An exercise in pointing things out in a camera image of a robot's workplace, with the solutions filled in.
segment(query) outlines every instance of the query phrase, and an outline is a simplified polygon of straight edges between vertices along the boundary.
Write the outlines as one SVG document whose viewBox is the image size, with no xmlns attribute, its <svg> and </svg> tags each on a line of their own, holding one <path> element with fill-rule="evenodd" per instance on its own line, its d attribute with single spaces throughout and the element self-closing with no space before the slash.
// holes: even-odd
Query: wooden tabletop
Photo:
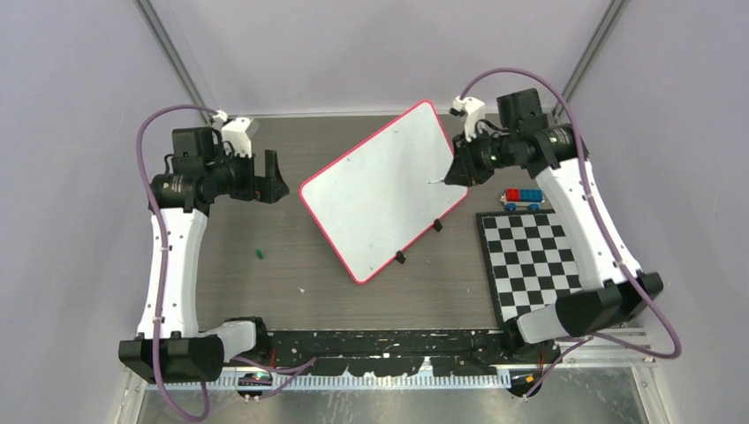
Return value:
<svg viewBox="0 0 749 424">
<path fill-rule="evenodd" d="M 346 272 L 299 198 L 316 171 L 393 117 L 286 117 L 261 120 L 253 150 L 278 152 L 291 194 L 273 205 L 219 199 L 210 210 L 198 267 L 202 329 L 260 316 L 270 329 L 494 328 L 477 212 L 502 210 L 500 194 L 535 184 L 520 169 L 498 171 L 369 283 Z M 441 117 L 450 137 L 454 117 Z M 255 255 L 260 249 L 264 259 Z"/>
</svg>

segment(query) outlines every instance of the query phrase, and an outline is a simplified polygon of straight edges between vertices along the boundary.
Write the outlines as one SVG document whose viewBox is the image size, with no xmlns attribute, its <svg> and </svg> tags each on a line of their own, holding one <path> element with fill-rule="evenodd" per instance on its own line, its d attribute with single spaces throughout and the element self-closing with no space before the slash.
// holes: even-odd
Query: blue lego brick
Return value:
<svg viewBox="0 0 749 424">
<path fill-rule="evenodd" d="M 530 188 L 520 189 L 520 201 L 531 201 L 541 203 L 543 201 L 543 192 Z"/>
</svg>

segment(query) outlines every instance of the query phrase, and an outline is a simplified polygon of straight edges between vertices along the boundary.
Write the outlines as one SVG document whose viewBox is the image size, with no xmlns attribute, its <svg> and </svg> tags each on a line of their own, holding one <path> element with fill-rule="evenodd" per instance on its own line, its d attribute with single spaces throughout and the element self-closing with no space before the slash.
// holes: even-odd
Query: checkerboard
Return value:
<svg viewBox="0 0 749 424">
<path fill-rule="evenodd" d="M 476 221 L 498 325 L 580 290 L 553 210 L 477 214 Z"/>
</svg>

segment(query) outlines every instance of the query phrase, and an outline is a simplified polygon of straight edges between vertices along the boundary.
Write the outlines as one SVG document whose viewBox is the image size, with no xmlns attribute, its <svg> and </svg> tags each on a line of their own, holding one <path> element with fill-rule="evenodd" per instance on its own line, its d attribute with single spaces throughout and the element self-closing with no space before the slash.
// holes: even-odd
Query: red lego brick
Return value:
<svg viewBox="0 0 749 424">
<path fill-rule="evenodd" d="M 507 201 L 520 201 L 520 190 L 517 188 L 508 188 L 506 192 L 504 192 L 504 198 Z"/>
</svg>

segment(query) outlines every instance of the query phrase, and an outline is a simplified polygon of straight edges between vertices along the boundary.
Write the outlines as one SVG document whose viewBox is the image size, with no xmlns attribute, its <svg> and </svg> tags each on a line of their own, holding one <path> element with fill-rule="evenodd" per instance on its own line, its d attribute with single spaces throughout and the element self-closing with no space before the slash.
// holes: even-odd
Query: whiteboard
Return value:
<svg viewBox="0 0 749 424">
<path fill-rule="evenodd" d="M 299 197 L 363 284 L 468 194 L 438 182 L 452 159 L 435 106 L 424 101 L 314 174 Z"/>
</svg>

